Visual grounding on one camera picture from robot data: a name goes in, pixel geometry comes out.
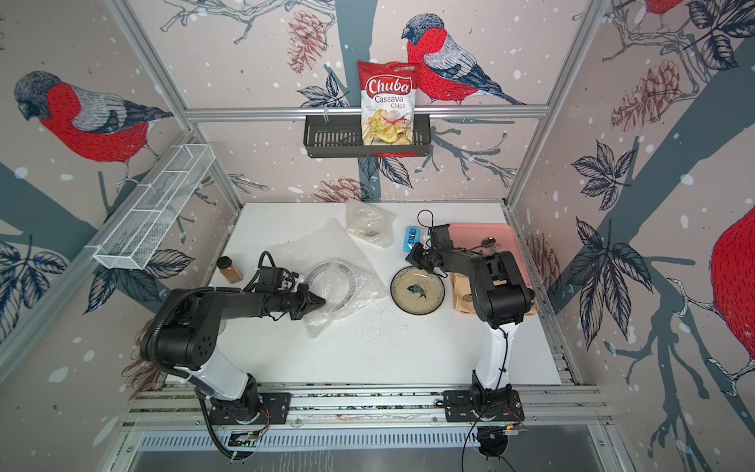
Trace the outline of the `white plate dark rim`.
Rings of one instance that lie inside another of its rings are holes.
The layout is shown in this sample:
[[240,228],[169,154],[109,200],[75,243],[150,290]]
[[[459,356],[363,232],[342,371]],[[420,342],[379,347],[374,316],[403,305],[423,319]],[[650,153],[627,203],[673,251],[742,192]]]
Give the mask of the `white plate dark rim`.
[[305,277],[305,283],[326,299],[326,308],[332,312],[346,308],[357,291],[354,269],[338,260],[326,261],[314,267]]

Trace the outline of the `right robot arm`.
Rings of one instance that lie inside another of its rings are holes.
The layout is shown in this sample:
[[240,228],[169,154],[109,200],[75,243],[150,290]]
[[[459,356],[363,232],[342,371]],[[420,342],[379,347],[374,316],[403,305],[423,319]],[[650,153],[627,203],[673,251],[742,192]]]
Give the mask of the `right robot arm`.
[[472,306],[486,326],[479,360],[472,371],[469,398],[480,418],[524,418],[509,375],[512,344],[519,325],[535,304],[509,251],[485,253],[482,246],[466,249],[451,238],[450,224],[430,226],[429,242],[413,246],[406,261],[429,275],[462,275],[469,282]]

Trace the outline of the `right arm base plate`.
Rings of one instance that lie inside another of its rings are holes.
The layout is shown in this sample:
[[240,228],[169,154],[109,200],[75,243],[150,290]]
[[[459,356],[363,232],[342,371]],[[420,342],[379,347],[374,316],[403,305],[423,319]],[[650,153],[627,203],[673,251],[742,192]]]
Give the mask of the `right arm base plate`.
[[507,422],[521,423],[525,414],[519,392],[500,389],[492,398],[473,399],[470,391],[444,391],[436,407],[444,411],[448,423]]

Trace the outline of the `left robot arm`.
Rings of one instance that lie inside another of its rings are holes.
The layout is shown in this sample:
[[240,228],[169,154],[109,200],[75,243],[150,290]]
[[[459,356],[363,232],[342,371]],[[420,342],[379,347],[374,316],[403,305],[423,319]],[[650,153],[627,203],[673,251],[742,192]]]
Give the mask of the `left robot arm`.
[[263,411],[256,379],[237,368],[218,347],[223,321],[287,315],[298,321],[326,305],[300,284],[294,291],[245,291],[201,287],[171,291],[141,345],[157,370],[189,382],[202,406],[225,419],[254,420]]

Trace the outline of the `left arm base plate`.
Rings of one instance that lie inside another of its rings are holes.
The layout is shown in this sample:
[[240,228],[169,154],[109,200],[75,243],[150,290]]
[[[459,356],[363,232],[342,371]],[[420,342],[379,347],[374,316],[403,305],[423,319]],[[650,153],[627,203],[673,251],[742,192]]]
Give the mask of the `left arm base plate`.
[[212,426],[283,425],[291,399],[290,393],[256,393],[234,401],[211,399],[208,418]]

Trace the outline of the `clear bubble wrap sheet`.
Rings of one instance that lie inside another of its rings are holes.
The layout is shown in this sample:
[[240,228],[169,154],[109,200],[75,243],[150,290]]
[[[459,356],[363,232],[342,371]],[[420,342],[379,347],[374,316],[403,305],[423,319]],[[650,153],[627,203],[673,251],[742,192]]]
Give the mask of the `clear bubble wrap sheet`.
[[269,251],[277,265],[299,273],[300,281],[326,300],[324,306],[302,318],[311,338],[389,296],[367,256],[335,219]]
[[346,230],[362,241],[381,249],[393,245],[395,215],[375,205],[349,200],[346,208]]

